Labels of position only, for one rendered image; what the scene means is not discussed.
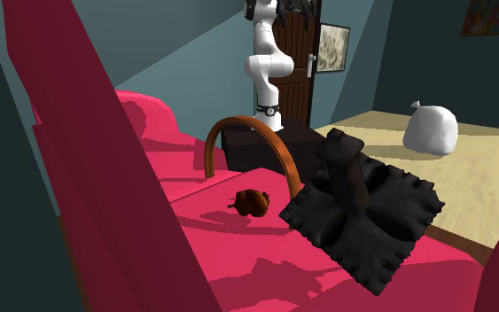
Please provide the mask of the dark brown door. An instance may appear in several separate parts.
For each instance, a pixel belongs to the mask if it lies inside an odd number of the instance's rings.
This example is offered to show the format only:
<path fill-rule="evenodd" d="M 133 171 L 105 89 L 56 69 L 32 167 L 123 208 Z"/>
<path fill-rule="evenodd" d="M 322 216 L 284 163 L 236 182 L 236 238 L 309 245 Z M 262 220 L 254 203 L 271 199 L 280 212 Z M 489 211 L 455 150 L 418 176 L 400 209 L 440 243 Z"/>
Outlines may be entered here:
<path fill-rule="evenodd" d="M 285 27 L 277 18 L 273 33 L 277 47 L 290 56 L 294 63 L 292 73 L 269 81 L 279 90 L 280 113 L 283 118 L 296 119 L 305 125 L 310 123 L 312 89 L 316 61 L 308 61 L 309 56 L 317 55 L 320 11 L 322 0 L 310 0 L 316 5 L 311 11 L 315 14 L 308 23 L 301 12 L 288 12 Z"/>

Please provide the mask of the brown curved wooden hoop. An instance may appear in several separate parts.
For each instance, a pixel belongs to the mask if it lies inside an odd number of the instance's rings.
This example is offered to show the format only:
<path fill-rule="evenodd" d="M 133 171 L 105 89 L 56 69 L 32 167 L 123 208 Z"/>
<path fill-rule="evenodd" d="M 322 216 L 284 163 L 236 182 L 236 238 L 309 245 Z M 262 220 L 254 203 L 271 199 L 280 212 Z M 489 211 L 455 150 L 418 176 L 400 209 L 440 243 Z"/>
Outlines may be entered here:
<path fill-rule="evenodd" d="M 285 172 L 290 198 L 293 199 L 300 192 L 302 187 L 299 173 L 292 155 L 281 138 L 274 131 L 272 131 L 269 126 L 254 117 L 246 115 L 236 115 L 221 119 L 216 122 L 216 124 L 209 131 L 204 148 L 205 178 L 209 179 L 214 177 L 214 147 L 219 133 L 225 126 L 237 122 L 254 129 L 272 148 Z"/>

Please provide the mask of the dark robot stand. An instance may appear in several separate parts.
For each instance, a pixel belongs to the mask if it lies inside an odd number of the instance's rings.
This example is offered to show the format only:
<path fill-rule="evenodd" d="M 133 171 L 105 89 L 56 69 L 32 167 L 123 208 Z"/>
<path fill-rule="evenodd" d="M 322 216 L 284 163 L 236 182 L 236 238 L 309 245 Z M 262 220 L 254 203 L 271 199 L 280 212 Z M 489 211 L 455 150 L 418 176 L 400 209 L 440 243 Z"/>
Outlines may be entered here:
<path fill-rule="evenodd" d="M 277 135 L 292 155 L 300 181 L 307 183 L 323 163 L 316 157 L 316 149 L 324 137 L 295 119 L 282 119 L 282 122 L 284 128 Z M 221 143 L 230 171 L 266 168 L 285 173 L 267 141 L 245 124 L 227 125 L 221 132 Z"/>

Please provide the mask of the white tied bag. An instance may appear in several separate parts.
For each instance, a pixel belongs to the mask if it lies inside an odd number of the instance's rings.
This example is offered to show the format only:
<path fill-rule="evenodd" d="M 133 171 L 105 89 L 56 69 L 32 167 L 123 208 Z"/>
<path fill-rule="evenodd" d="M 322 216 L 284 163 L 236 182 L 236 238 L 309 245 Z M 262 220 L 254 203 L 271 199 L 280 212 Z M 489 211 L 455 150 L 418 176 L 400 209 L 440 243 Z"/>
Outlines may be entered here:
<path fill-rule="evenodd" d="M 438 105 L 421 105 L 417 100 L 411 105 L 412 114 L 402 143 L 407 149 L 437 156 L 451 154 L 458 139 L 456 116 L 449 109 Z"/>

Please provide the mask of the brown round lumpy object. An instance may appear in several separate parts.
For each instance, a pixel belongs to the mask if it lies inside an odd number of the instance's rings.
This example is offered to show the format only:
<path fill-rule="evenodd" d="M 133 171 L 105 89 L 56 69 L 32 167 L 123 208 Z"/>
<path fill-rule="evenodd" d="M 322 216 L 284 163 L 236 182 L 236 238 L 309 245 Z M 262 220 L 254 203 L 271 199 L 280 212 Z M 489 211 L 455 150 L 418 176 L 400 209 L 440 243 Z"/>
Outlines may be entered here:
<path fill-rule="evenodd" d="M 238 191 L 234 203 L 228 207 L 234 207 L 242 216 L 263 217 L 268 212 L 269 195 L 253 189 Z"/>

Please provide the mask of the black ruffled square object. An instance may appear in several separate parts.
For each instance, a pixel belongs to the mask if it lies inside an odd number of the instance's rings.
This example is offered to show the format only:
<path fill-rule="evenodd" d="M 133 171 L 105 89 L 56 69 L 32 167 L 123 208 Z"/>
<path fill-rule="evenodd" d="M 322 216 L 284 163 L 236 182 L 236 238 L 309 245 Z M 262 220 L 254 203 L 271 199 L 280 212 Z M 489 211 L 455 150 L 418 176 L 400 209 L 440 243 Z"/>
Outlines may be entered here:
<path fill-rule="evenodd" d="M 365 155 L 363 147 L 331 129 L 316 150 L 322 165 L 279 216 L 380 295 L 444 204 L 432 182 Z"/>

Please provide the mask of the pink sofa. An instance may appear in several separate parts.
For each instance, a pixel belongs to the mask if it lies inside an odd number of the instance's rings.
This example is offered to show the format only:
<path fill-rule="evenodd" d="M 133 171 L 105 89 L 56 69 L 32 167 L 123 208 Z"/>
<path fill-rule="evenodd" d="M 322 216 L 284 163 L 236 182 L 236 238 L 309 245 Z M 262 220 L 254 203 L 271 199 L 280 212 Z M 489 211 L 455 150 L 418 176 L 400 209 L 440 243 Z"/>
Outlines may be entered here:
<path fill-rule="evenodd" d="M 118 98 L 71 0 L 2 0 L 9 56 L 94 312 L 499 312 L 486 264 L 424 235 L 380 295 L 280 218 L 285 174 L 204 179 L 166 196 L 137 109 Z M 238 191 L 269 195 L 242 216 Z"/>

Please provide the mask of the pale mottled wall picture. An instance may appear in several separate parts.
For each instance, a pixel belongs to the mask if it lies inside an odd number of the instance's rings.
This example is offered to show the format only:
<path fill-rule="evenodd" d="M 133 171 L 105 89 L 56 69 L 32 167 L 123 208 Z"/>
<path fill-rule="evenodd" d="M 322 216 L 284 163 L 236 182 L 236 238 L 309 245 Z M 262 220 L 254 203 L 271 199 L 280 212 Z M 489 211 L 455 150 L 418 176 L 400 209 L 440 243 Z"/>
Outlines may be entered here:
<path fill-rule="evenodd" d="M 316 63 L 317 72 L 345 70 L 349 35 L 349 27 L 325 23 L 321 25 Z"/>

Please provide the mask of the colourful framed wall picture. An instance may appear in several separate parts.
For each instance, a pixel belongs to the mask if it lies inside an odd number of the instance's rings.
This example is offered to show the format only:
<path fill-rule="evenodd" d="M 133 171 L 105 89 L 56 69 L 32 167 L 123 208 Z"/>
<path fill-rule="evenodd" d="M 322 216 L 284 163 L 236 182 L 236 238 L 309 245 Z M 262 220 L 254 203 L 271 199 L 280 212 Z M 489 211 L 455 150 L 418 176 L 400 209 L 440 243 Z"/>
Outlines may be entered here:
<path fill-rule="evenodd" d="M 461 36 L 499 35 L 499 0 L 471 0 Z"/>

